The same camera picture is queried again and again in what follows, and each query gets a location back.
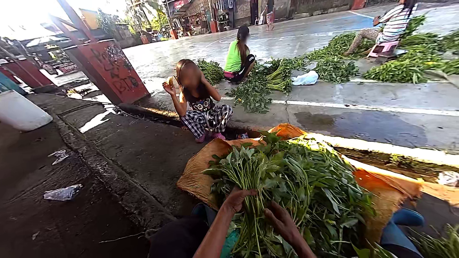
road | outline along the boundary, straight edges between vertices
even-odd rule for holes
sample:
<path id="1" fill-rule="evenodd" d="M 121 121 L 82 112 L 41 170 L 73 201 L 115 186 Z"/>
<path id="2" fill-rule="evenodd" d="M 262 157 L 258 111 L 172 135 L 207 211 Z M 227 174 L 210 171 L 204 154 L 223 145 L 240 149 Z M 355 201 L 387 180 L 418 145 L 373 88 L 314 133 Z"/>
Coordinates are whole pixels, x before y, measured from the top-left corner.
<path id="1" fill-rule="evenodd" d="M 419 32 L 447 34 L 459 29 L 455 19 L 459 5 L 421 3 L 416 15 L 427 13 Z M 248 46 L 258 60 L 294 57 L 323 47 L 341 33 L 372 27 L 372 17 L 383 15 L 394 5 L 374 6 L 303 19 L 278 22 L 273 31 L 251 26 Z M 236 30 L 168 40 L 124 49 L 153 97 L 150 106 L 173 110 L 161 82 L 174 74 L 183 58 L 204 58 L 225 63 L 229 43 Z M 356 62 L 363 72 L 370 61 Z M 233 85 L 217 85 L 222 94 Z M 429 147 L 459 153 L 459 89 L 449 83 L 375 83 L 359 76 L 344 84 L 318 82 L 296 86 L 289 95 L 273 93 L 273 104 L 265 115 L 247 114 L 236 107 L 233 122 L 252 128 L 269 128 L 289 122 L 307 131 L 358 138 L 406 147 Z M 232 104 L 225 97 L 224 103 Z"/>

black tank top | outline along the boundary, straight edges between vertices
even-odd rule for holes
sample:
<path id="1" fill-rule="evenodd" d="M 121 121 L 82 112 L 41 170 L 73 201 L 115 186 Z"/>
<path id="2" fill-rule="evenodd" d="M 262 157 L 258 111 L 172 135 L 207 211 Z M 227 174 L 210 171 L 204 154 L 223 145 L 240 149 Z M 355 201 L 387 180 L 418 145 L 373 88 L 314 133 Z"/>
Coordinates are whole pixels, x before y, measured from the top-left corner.
<path id="1" fill-rule="evenodd" d="M 209 95 L 209 92 L 206 89 L 206 86 L 203 83 L 198 85 L 199 97 L 194 97 L 191 92 L 183 88 L 183 95 L 185 96 L 186 101 L 190 104 L 191 108 L 196 111 L 206 112 L 211 110 L 215 104 L 212 101 L 212 98 Z"/>

pink stool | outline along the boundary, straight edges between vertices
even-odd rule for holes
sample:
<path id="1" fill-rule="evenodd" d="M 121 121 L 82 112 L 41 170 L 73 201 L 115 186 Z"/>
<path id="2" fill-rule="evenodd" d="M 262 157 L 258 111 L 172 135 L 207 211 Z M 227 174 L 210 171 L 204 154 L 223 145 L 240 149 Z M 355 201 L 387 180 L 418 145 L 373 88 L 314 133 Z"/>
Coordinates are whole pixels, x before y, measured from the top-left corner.
<path id="1" fill-rule="evenodd" d="M 375 45 L 367 57 L 378 57 L 378 53 L 393 51 L 397 47 L 398 43 L 399 41 L 391 41 Z"/>

burlap sack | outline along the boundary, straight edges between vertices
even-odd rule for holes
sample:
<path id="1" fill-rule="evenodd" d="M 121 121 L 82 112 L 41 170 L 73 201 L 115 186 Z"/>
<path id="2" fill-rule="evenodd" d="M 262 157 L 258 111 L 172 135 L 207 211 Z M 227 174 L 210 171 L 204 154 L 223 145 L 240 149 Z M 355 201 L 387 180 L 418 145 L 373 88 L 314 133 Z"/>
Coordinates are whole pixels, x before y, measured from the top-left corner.
<path id="1" fill-rule="evenodd" d="M 282 137 L 283 140 L 307 135 L 305 131 L 288 123 L 279 124 L 270 130 L 270 132 L 276 131 L 277 136 Z M 232 145 L 240 146 L 245 142 L 251 142 L 254 145 L 258 145 L 258 140 L 259 139 L 229 141 L 221 139 L 212 140 L 188 161 L 182 176 L 177 181 L 177 186 L 218 210 L 215 196 L 210 193 L 213 179 L 209 175 L 203 174 L 202 171 L 209 167 L 209 161 L 214 160 L 212 155 L 222 156 L 229 153 Z M 400 204 L 407 197 L 412 198 L 420 196 L 423 182 L 363 164 L 347 158 L 344 155 L 342 157 L 348 160 L 356 168 L 354 175 L 357 183 L 375 194 L 373 203 L 377 216 L 366 218 L 366 237 L 370 242 L 379 242 L 382 229 L 391 218 L 392 213 L 399 209 Z"/>

white container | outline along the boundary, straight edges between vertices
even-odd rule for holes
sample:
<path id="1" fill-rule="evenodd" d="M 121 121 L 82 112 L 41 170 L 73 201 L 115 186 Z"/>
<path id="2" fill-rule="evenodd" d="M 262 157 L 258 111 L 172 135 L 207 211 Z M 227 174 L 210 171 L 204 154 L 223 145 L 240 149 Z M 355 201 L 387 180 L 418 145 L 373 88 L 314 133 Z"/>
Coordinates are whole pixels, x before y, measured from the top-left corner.
<path id="1" fill-rule="evenodd" d="M 0 122 L 27 132 L 52 120 L 48 113 L 14 90 L 0 93 Z"/>

